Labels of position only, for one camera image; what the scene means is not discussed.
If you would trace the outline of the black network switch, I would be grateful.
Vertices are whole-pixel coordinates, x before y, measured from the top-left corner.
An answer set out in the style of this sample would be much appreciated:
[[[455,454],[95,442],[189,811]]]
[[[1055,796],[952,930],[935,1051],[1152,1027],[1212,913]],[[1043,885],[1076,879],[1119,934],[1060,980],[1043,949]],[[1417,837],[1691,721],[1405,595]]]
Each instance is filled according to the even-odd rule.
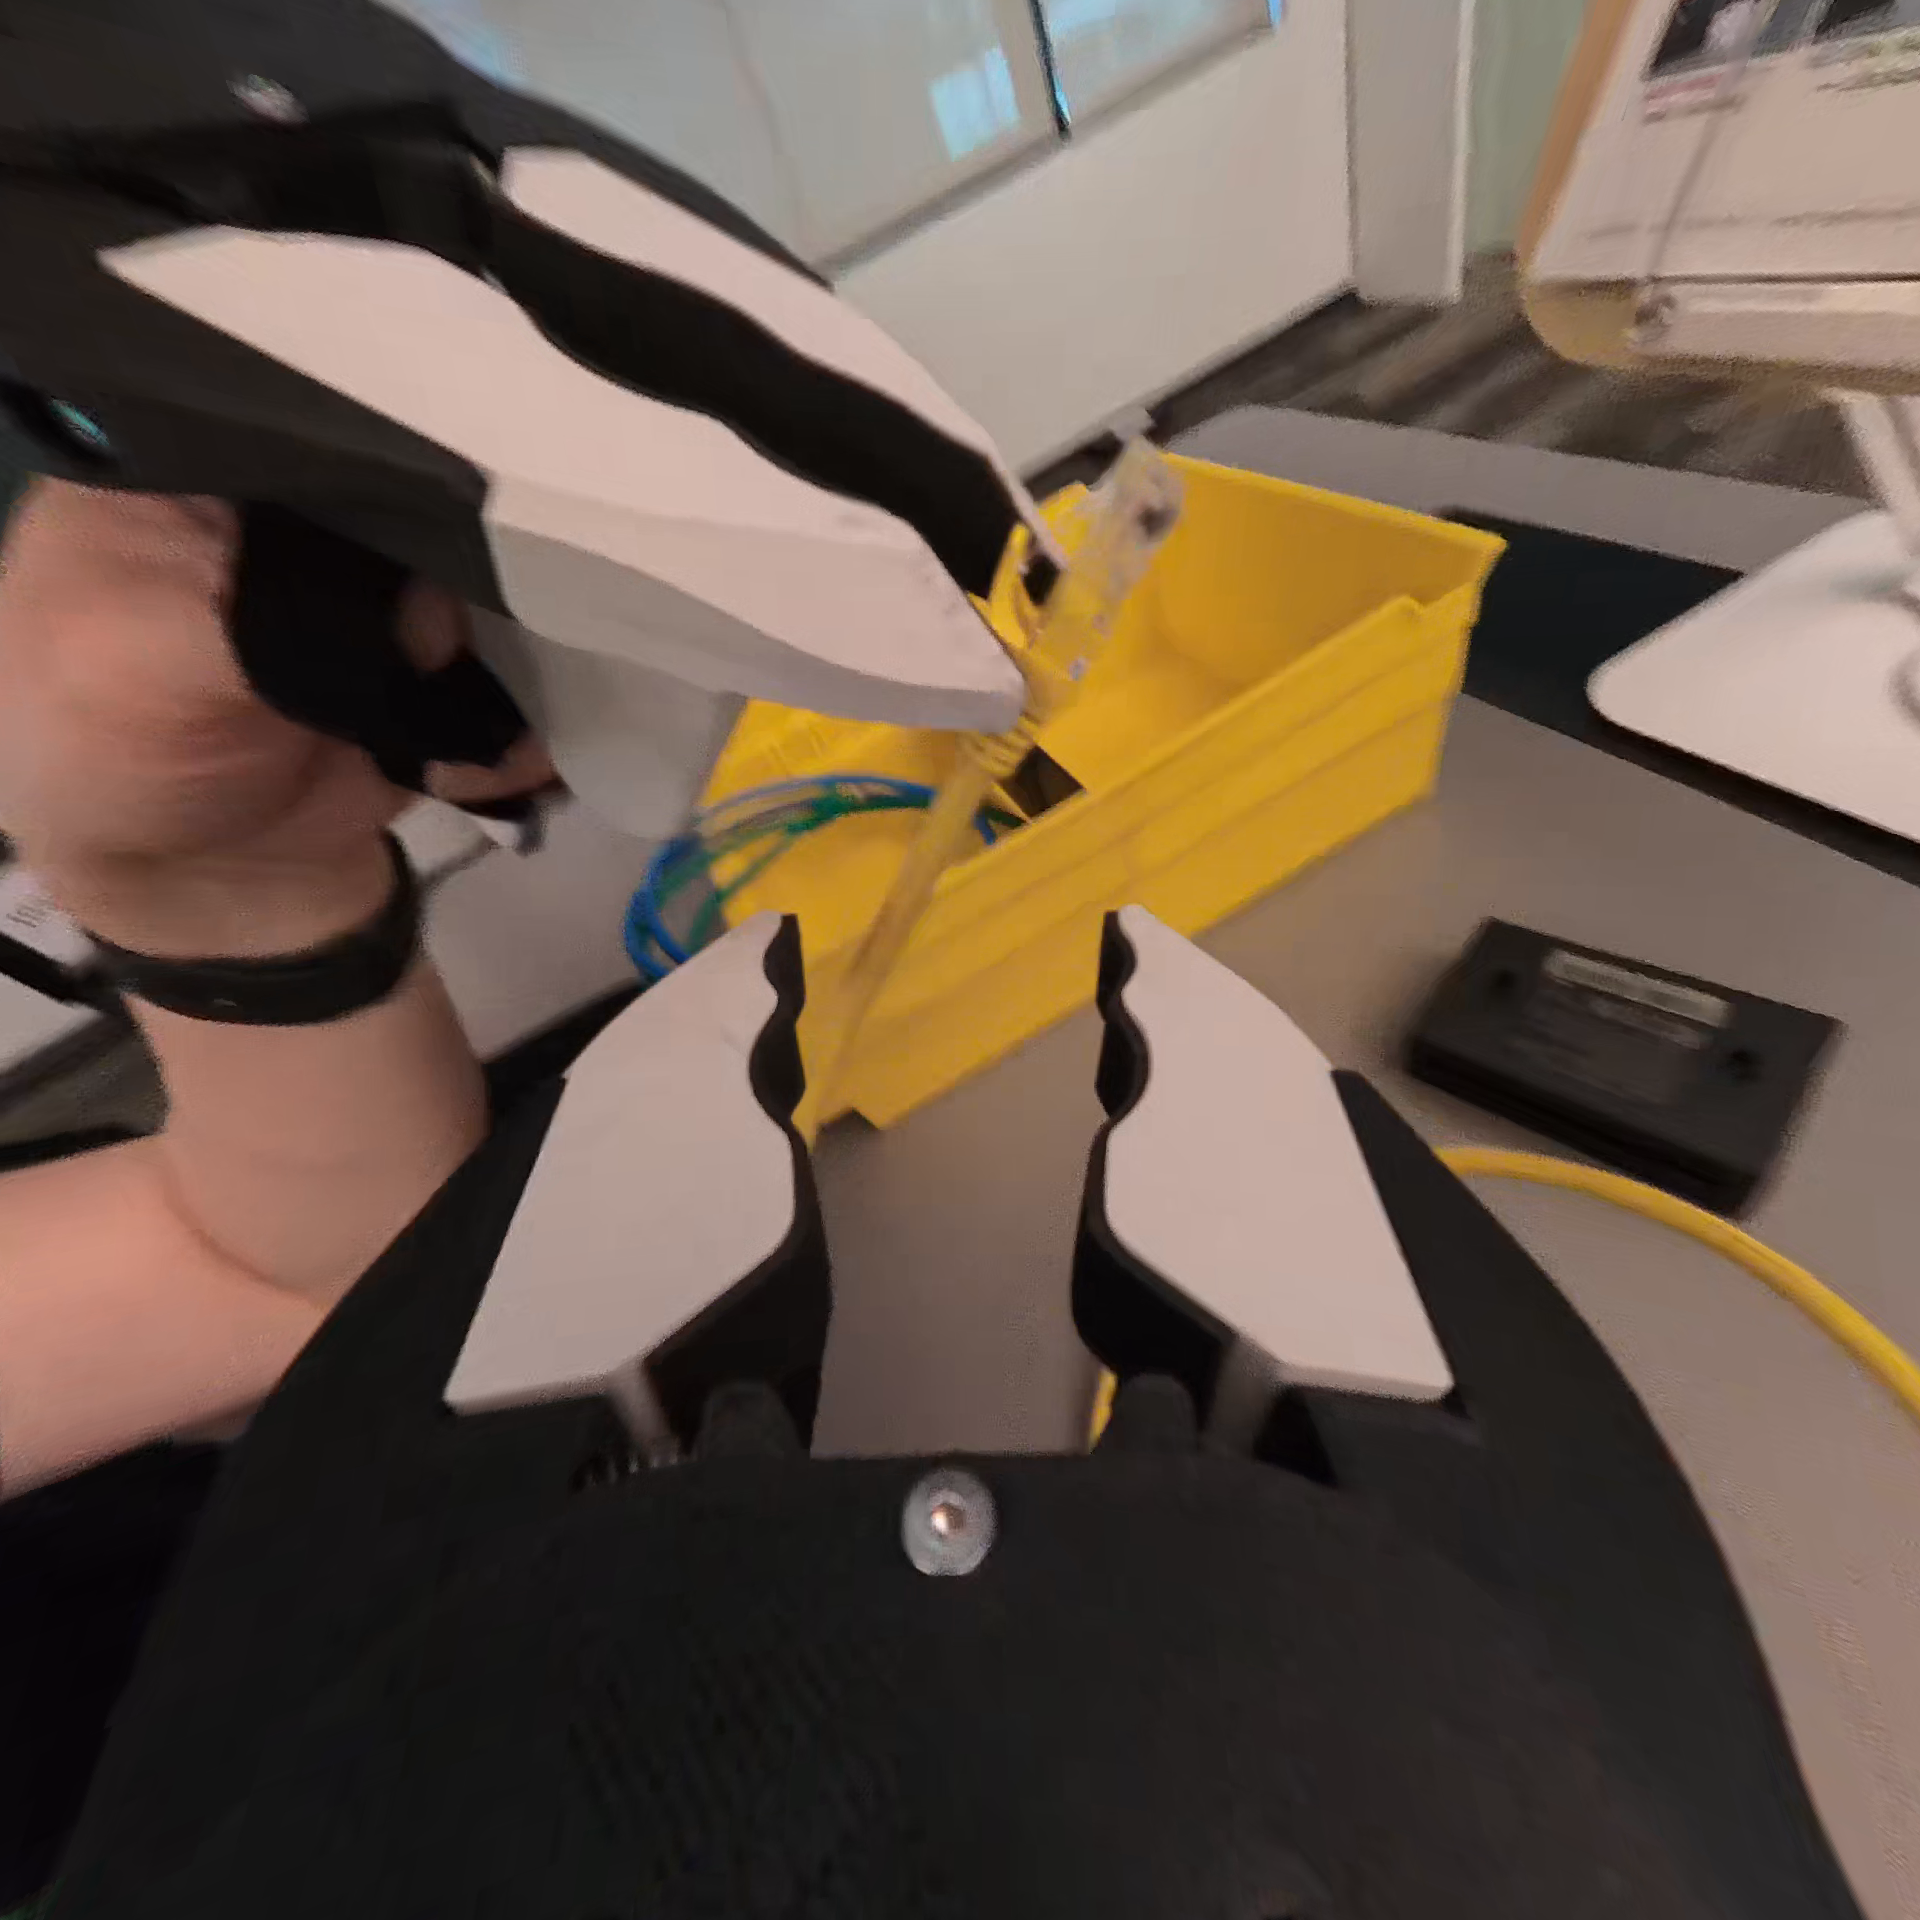
[[[1842,1033],[1804,1006],[1485,919],[1432,986],[1402,1058],[1481,1114],[1744,1218]]]

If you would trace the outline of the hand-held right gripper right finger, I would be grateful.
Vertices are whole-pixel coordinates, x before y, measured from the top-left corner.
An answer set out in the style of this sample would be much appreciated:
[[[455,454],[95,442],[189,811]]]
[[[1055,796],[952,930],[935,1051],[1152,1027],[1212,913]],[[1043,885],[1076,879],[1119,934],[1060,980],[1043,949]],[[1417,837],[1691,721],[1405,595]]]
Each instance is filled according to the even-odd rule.
[[[1276,1385],[1440,1403],[1453,1374],[1329,1057],[1145,907],[1107,916],[1090,1227]]]

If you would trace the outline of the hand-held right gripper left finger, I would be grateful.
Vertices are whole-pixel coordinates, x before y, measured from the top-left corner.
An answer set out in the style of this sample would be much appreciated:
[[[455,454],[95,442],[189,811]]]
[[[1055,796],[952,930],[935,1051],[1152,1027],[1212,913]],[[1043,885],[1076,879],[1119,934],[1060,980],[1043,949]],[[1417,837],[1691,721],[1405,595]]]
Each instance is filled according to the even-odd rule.
[[[807,1149],[801,925],[759,913],[564,1070],[447,1379],[455,1413],[602,1397],[703,1413],[735,1381],[818,1395],[826,1247]]]

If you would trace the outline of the black wristband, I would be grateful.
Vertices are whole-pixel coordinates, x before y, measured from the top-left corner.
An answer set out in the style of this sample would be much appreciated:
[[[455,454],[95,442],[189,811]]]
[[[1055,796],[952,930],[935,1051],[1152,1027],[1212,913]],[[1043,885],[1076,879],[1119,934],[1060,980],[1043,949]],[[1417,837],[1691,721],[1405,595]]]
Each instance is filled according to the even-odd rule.
[[[251,1029],[337,1023],[388,1001],[421,957],[424,885],[393,828],[383,831],[383,845],[392,871],[383,907],[300,950],[167,957],[125,949],[87,925],[80,932],[121,998],[172,1017]]]

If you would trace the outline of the person's left hand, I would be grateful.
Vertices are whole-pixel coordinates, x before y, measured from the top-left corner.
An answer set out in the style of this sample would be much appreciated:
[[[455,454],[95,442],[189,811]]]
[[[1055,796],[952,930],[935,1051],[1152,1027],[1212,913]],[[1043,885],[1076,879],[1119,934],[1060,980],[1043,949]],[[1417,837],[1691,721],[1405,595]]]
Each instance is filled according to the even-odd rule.
[[[409,804],[255,695],[227,634],[235,553],[225,502],[57,477],[5,532],[5,837],[85,930],[175,963],[372,924]]]

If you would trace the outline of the person's left forearm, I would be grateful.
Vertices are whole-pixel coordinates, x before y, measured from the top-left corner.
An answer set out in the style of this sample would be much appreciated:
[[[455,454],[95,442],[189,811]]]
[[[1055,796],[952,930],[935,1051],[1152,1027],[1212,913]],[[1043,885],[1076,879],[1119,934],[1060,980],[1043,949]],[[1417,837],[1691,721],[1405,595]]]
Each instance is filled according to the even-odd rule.
[[[165,1127],[3,1181],[5,1500],[234,1433],[490,1127],[424,956],[332,1023],[135,1020]]]

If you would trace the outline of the yellow plastic bin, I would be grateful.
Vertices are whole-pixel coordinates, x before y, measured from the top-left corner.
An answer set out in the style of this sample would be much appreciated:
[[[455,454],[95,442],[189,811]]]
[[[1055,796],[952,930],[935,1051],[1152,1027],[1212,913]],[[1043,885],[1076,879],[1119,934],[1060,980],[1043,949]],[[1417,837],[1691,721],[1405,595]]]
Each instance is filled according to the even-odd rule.
[[[1425,801],[1503,539],[1170,454],[1183,510],[1081,685],[1034,738],[1067,781],[952,854],[852,1039],[842,980],[921,818],[804,834],[729,922],[801,925],[804,1139],[889,1127],[1088,1006],[1123,905],[1194,934]]]

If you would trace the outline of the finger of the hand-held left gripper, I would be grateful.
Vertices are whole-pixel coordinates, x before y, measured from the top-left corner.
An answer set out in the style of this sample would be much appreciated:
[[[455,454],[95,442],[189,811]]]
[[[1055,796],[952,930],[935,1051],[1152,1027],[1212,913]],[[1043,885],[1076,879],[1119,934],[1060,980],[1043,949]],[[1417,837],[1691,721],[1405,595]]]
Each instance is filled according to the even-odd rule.
[[[588,371],[903,523],[973,598],[1034,516],[988,430],[877,323],[602,159],[504,154],[496,283]]]
[[[580,367],[429,253],[215,228],[103,266],[461,454],[499,597],[544,642],[864,722],[1019,718],[1018,665],[917,532]]]

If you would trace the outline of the instruction sheet on board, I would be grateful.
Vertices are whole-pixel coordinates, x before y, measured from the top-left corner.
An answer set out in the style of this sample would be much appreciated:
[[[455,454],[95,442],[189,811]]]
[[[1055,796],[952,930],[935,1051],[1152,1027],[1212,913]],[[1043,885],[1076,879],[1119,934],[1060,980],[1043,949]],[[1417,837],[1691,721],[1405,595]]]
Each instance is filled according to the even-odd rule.
[[[1529,250],[1577,141],[1577,117],[1628,5],[1593,5],[1559,91],[1521,234],[1529,323],[1565,358],[1618,371],[1784,380],[1914,397],[1915,279],[1559,283],[1529,276]]]

